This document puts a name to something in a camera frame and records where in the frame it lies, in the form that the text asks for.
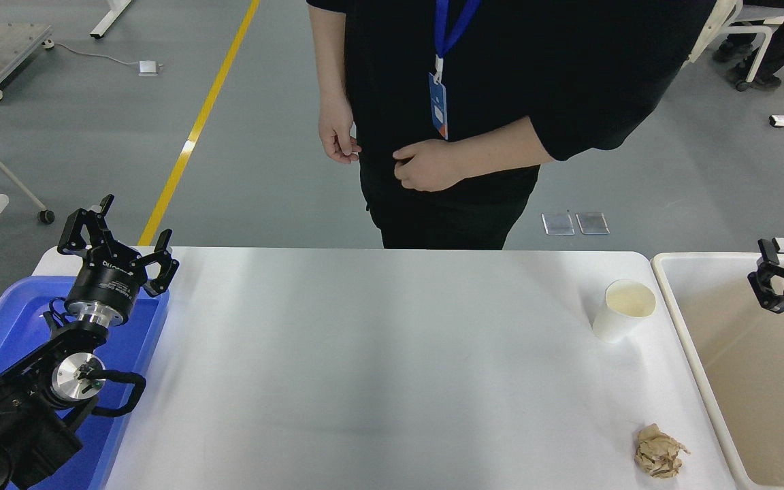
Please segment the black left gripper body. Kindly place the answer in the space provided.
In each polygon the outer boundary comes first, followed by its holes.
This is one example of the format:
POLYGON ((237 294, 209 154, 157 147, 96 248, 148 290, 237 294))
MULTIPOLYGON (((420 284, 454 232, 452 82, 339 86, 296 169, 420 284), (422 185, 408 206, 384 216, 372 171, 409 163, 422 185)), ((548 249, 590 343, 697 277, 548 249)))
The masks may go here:
POLYGON ((77 316, 86 305, 100 304, 113 312, 113 321, 127 321, 142 284, 143 275, 130 267, 139 257, 137 249, 127 246, 88 248, 65 300, 68 314, 77 316))

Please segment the person's right hand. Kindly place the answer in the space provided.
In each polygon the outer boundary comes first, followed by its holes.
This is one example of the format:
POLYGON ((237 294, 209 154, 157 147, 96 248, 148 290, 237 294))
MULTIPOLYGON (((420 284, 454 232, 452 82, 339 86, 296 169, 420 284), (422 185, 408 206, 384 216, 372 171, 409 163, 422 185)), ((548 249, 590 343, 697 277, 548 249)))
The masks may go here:
POLYGON ((332 161, 351 164, 360 159, 361 146, 351 135, 353 112, 345 96, 323 94, 318 106, 318 137, 332 161))

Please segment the person's left hand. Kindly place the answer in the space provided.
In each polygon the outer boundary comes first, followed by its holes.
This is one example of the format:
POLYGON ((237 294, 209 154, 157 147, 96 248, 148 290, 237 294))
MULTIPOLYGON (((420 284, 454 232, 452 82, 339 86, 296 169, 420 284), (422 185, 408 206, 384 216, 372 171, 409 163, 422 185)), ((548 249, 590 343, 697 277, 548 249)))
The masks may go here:
POLYGON ((394 176, 402 187, 420 192, 449 189, 467 179, 466 168, 459 160, 459 148, 444 140, 426 140, 392 153, 394 176))

